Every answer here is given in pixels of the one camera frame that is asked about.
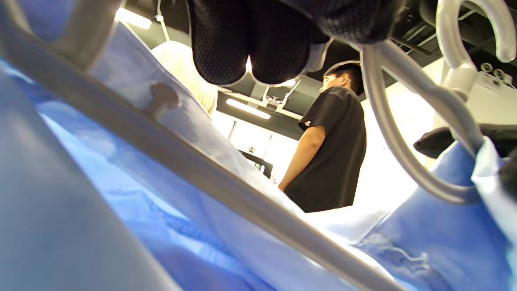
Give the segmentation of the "person's left hand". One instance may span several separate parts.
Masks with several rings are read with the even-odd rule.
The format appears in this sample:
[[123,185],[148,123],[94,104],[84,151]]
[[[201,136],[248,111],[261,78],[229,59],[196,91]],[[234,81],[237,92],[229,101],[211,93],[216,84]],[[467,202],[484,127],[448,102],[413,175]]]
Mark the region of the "person's left hand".
[[404,0],[189,0],[193,60],[210,84],[247,73],[279,85],[315,72],[335,39],[375,44],[390,37]]

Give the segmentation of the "person's right hand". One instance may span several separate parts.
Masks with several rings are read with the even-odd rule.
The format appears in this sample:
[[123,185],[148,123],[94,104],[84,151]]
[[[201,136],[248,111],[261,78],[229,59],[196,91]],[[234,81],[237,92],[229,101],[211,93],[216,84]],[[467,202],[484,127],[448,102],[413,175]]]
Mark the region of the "person's right hand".
[[[517,197],[517,126],[480,124],[482,134],[490,138],[497,153],[509,160],[499,170],[499,180],[504,190]],[[439,127],[422,135],[413,146],[419,153],[437,159],[454,142],[448,127]]]

